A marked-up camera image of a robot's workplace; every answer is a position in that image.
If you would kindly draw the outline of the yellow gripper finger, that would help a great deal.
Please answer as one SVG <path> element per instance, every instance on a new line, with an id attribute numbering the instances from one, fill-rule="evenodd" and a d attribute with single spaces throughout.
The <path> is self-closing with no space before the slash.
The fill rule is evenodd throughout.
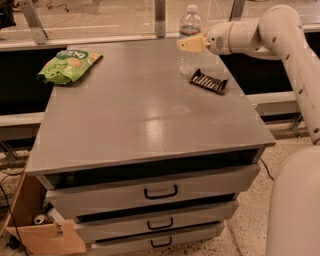
<path id="1" fill-rule="evenodd" d="M 202 53 L 210 45 L 211 43 L 208 38 L 202 35 L 183 38 L 177 41 L 177 48 L 180 51 L 192 53 Z"/>

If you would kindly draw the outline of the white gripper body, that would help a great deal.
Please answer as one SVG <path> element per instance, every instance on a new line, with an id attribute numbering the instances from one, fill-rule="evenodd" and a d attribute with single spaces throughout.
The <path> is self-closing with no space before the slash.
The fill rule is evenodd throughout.
<path id="1" fill-rule="evenodd" d="M 229 32 L 231 22 L 215 24 L 207 33 L 208 49 L 216 55 L 230 55 Z"/>

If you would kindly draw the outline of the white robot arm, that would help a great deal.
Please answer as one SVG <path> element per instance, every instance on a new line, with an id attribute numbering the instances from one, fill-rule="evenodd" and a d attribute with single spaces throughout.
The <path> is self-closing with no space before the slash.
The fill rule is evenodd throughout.
<path id="1" fill-rule="evenodd" d="M 275 5 L 259 19 L 218 23 L 204 35 L 180 39 L 177 48 L 283 63 L 312 145 L 288 157 L 277 172 L 266 256 L 320 256 L 320 59 L 306 40 L 297 11 Z"/>

